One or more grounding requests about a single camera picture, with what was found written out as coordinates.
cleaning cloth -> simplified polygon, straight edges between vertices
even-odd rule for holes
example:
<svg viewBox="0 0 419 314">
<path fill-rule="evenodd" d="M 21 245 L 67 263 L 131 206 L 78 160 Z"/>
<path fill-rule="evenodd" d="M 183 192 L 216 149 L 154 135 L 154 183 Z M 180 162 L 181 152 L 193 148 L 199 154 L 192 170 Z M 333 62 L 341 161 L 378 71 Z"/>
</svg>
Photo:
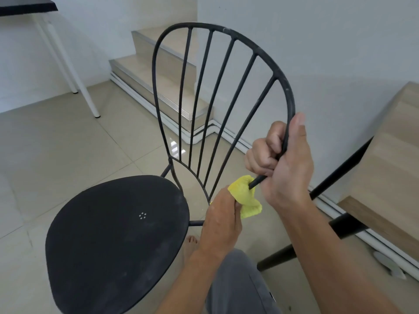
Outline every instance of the cleaning cloth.
<svg viewBox="0 0 419 314">
<path fill-rule="evenodd" d="M 247 218 L 262 212 L 262 204 L 255 198 L 255 189 L 249 190 L 249 183 L 253 180 L 254 178 L 250 175 L 244 175 L 228 187 L 230 194 L 242 205 L 241 218 Z"/>
</svg>

stair nosing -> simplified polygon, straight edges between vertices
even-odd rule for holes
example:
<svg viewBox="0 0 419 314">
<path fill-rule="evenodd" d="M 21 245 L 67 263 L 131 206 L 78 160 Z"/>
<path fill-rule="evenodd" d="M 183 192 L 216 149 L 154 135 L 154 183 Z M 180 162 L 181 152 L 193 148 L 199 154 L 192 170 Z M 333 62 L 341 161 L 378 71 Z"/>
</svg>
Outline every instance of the stair nosing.
<svg viewBox="0 0 419 314">
<path fill-rule="evenodd" d="M 141 86 L 143 86 L 146 90 L 148 90 L 151 94 L 154 94 L 153 88 L 147 84 L 146 82 L 144 82 L 142 79 L 140 79 L 137 75 L 135 75 L 133 72 L 131 72 L 129 69 L 127 69 L 125 66 L 123 66 L 121 63 L 119 63 L 116 59 L 112 59 L 109 61 L 109 63 L 111 65 L 114 65 L 116 68 L 119 68 L 122 72 L 124 72 L 125 74 L 127 74 L 129 77 L 131 77 L 132 79 L 134 79 L 134 81 L 136 81 L 137 83 L 139 83 Z M 173 110 L 175 110 L 176 112 L 179 112 L 179 106 L 176 105 L 175 102 L 173 102 L 172 100 L 170 100 L 169 98 L 167 98 L 164 94 L 160 94 L 159 92 L 157 92 L 157 97 L 162 100 L 166 105 L 168 105 L 169 107 L 171 107 Z M 195 114 L 195 118 L 200 117 L 204 114 L 207 113 L 208 107 L 203 108 L 202 110 L 200 110 L 198 112 L 198 110 L 196 111 Z M 187 120 L 187 121 L 192 121 L 192 114 L 190 114 L 189 112 L 187 112 L 186 110 L 184 110 L 182 108 L 181 110 L 181 115 Z"/>
<path fill-rule="evenodd" d="M 138 37 L 142 38 L 144 41 L 149 42 L 150 44 L 152 44 L 154 46 L 156 45 L 156 42 L 157 41 L 149 38 L 148 36 L 145 36 L 144 34 L 141 34 L 140 31 L 132 31 L 132 33 L 133 34 L 136 34 Z M 176 52 L 175 50 L 171 49 L 170 47 L 168 47 L 168 46 L 166 46 L 164 44 L 160 44 L 160 48 L 163 49 L 165 52 L 168 52 L 169 54 L 171 54 L 175 58 L 180 59 L 181 61 L 184 60 L 184 55 L 182 55 L 179 52 Z M 190 65 L 191 67 L 196 68 L 196 65 L 194 63 L 190 62 L 188 59 L 186 60 L 186 63 L 188 65 Z"/>
</svg>

pant leg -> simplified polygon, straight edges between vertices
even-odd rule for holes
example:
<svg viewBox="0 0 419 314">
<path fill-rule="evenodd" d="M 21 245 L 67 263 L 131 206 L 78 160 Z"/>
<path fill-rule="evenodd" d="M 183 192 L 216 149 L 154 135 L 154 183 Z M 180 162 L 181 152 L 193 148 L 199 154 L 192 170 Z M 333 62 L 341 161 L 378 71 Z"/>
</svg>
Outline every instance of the pant leg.
<svg viewBox="0 0 419 314">
<path fill-rule="evenodd" d="M 209 289 L 209 314 L 280 314 L 256 265 L 241 250 L 224 259 Z"/>
</svg>

chair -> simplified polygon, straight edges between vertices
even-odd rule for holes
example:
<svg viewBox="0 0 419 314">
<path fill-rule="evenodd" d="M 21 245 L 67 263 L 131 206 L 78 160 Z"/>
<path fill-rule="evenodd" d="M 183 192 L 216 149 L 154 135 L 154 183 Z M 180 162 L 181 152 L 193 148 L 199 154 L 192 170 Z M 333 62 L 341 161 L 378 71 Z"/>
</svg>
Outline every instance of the chair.
<svg viewBox="0 0 419 314">
<path fill-rule="evenodd" d="M 170 32 L 179 28 L 188 28 L 179 94 L 179 123 L 181 123 L 182 91 L 191 31 L 194 28 L 209 30 L 196 88 L 192 133 L 195 125 L 196 105 L 213 33 L 221 32 L 231 36 L 209 103 L 196 172 L 191 169 L 193 134 L 191 134 L 187 163 L 182 161 L 181 152 L 179 152 L 179 159 L 169 152 L 160 116 L 156 88 L 155 69 L 159 47 Z M 247 45 L 253 51 L 253 55 L 227 110 L 215 142 L 205 180 L 202 182 L 198 176 L 211 108 L 236 41 Z M 271 68 L 272 77 L 238 131 L 208 195 L 205 186 L 220 142 L 221 133 L 258 56 Z M 254 42 L 240 33 L 222 26 L 190 22 L 175 24 L 167 28 L 155 45 L 152 73 L 155 107 L 168 155 L 168 166 L 161 176 L 125 177 L 93 186 L 71 199 L 57 214 L 48 230 L 45 251 L 52 295 L 56 305 L 64 314 L 120 314 L 129 310 L 165 274 L 181 248 L 188 227 L 203 224 L 203 221 L 189 220 L 188 203 L 176 177 L 174 161 L 182 164 L 195 176 L 209 203 L 235 145 L 276 80 L 280 82 L 285 93 L 288 122 L 295 114 L 294 98 L 290 85 L 277 64 Z M 286 150 L 287 137 L 288 127 L 283 143 L 283 152 Z M 181 143 L 182 140 L 179 138 L 179 150 L 181 150 Z M 171 171 L 177 186 L 165 179 L 169 171 Z M 249 187 L 254 187 L 262 179 L 263 177 L 256 178 Z"/>
</svg>

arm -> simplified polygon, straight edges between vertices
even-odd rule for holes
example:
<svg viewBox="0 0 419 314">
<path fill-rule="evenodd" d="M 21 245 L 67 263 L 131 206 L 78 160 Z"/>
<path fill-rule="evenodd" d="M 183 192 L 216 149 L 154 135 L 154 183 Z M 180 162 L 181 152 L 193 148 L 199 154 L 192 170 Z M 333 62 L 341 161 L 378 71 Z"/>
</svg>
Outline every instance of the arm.
<svg viewBox="0 0 419 314">
<path fill-rule="evenodd" d="M 323 314 L 399 314 L 351 260 L 310 199 L 313 160 L 304 120 L 301 113 L 292 119 L 288 149 L 279 161 L 274 155 L 281 151 L 285 124 L 273 123 L 268 136 L 256 140 L 246 153 L 246 167 L 268 176 L 261 183 L 262 192 L 278 212 Z"/>
<path fill-rule="evenodd" d="M 223 188 L 207 210 L 198 249 L 155 314 L 201 314 L 214 276 L 241 232 L 241 206 Z"/>
</svg>

